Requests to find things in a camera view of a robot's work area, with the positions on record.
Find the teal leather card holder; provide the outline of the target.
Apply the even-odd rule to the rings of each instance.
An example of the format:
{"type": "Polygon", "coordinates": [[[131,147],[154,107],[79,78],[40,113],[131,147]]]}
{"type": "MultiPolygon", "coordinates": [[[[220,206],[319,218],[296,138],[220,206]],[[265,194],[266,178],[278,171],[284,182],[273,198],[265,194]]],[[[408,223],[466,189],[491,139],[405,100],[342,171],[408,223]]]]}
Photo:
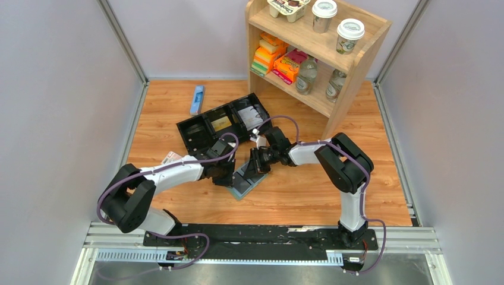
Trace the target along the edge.
{"type": "Polygon", "coordinates": [[[247,163],[243,164],[233,173],[233,184],[227,187],[229,193],[237,200],[241,201],[250,191],[252,191],[259,183],[261,183],[267,174],[259,174],[251,179],[244,179],[244,173],[247,168],[247,163]]]}

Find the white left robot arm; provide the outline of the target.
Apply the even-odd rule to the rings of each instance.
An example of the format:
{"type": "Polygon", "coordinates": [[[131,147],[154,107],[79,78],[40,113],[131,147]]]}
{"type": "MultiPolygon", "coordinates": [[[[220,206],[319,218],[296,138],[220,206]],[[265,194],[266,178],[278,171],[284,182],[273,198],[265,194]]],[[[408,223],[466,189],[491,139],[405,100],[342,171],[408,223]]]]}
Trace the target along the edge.
{"type": "Polygon", "coordinates": [[[232,183],[238,141],[217,140],[202,159],[186,155],[154,167],[123,165],[101,194],[97,216],[123,233],[141,229],[159,236],[167,246],[178,244],[182,237],[175,217],[166,210],[152,207],[153,198],[173,187],[211,178],[213,183],[232,183]]]}

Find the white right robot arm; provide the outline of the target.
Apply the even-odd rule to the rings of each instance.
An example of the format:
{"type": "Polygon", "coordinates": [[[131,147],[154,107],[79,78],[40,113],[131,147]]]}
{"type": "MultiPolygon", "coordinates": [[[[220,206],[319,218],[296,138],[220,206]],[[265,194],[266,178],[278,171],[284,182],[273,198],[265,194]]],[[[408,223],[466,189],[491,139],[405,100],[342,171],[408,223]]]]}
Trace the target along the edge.
{"type": "Polygon", "coordinates": [[[346,134],[340,132],[331,139],[318,142],[291,143],[278,127],[273,127],[263,136],[254,129],[252,139],[257,145],[250,150],[244,179],[269,173],[275,163],[290,167],[320,164],[341,193],[340,243],[352,249],[362,242],[368,227],[368,221],[363,217],[362,193],[369,183],[374,164],[346,134]]]}

